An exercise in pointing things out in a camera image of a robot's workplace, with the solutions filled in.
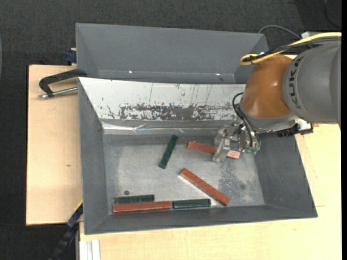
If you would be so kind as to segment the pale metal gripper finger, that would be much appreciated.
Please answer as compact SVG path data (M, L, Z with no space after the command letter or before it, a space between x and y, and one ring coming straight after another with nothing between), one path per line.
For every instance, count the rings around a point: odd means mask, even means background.
M230 150L230 140L214 141L214 145L216 147L216 152L213 154L212 160L215 162L225 160Z
M226 147L226 141L227 141L227 130L219 130L217 135L214 137L214 146Z

